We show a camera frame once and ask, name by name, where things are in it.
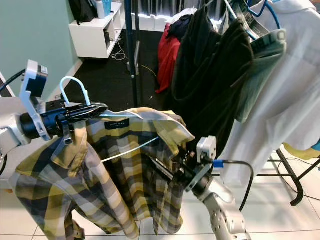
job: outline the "white shelf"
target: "white shelf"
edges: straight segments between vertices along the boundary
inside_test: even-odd
[[[78,57],[109,58],[126,22],[122,3],[112,2],[111,11],[113,13],[104,19],[94,18],[92,21],[82,22],[80,25],[76,21],[69,24]],[[110,36],[109,47],[106,45],[104,31],[107,31]]]

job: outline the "white tile floor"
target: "white tile floor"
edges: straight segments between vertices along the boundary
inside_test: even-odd
[[[289,160],[297,175],[309,166],[297,160]],[[275,166],[267,163],[264,172],[276,172]],[[287,181],[293,186],[290,178]],[[305,194],[320,198],[320,172],[315,168],[305,176],[301,183]],[[230,186],[238,204],[245,189]],[[243,215],[247,230],[253,240],[320,240],[320,201],[304,197],[298,206],[291,206],[290,201],[296,194],[279,177],[256,177],[252,185]],[[186,193],[181,209],[183,225],[175,235],[168,235],[163,230],[156,236],[151,218],[138,223],[139,240],[215,240],[209,213],[196,198]],[[82,218],[76,212],[74,219],[85,229],[86,240],[126,240],[123,232],[112,236],[106,235],[97,226]],[[14,194],[0,191],[0,240],[46,240],[43,232],[19,203]]]

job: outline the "red jacket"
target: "red jacket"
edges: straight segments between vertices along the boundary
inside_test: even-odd
[[[155,91],[157,94],[170,87],[174,75],[178,50],[180,48],[180,42],[175,36],[167,38],[169,28],[170,24],[167,23],[158,46],[159,69],[157,81],[160,88]]]

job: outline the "plaid shirt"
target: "plaid shirt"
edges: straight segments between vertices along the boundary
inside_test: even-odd
[[[152,167],[148,156],[161,160],[170,170],[178,146],[194,137],[181,118],[150,108],[134,108],[119,115],[77,123],[73,143],[54,139],[37,150],[10,178],[15,194],[49,240],[84,239],[84,231],[72,220],[72,210],[107,234],[124,231],[135,238],[135,221],[153,217],[169,234],[182,224],[183,187],[168,184]],[[104,164],[159,136],[152,143]]]

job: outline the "black mat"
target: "black mat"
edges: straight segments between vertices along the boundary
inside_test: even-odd
[[[141,65],[144,65],[155,73],[158,67],[158,44],[162,32],[141,31]],[[120,45],[123,47],[126,55],[127,37],[126,31],[121,33]],[[119,46],[116,45],[112,53],[117,53]],[[123,111],[134,107],[133,89],[129,71],[127,70],[128,60],[117,61],[115,59],[91,59],[85,58],[75,77],[81,80],[88,90],[89,98],[92,102],[105,103],[109,109],[114,112]],[[137,92],[139,107],[148,107],[156,110],[162,110],[162,105],[166,92],[157,94],[158,83],[155,76],[144,67],[142,71],[142,90],[137,80]],[[71,102],[84,103],[80,87],[74,81],[71,81],[65,88],[65,92]]]

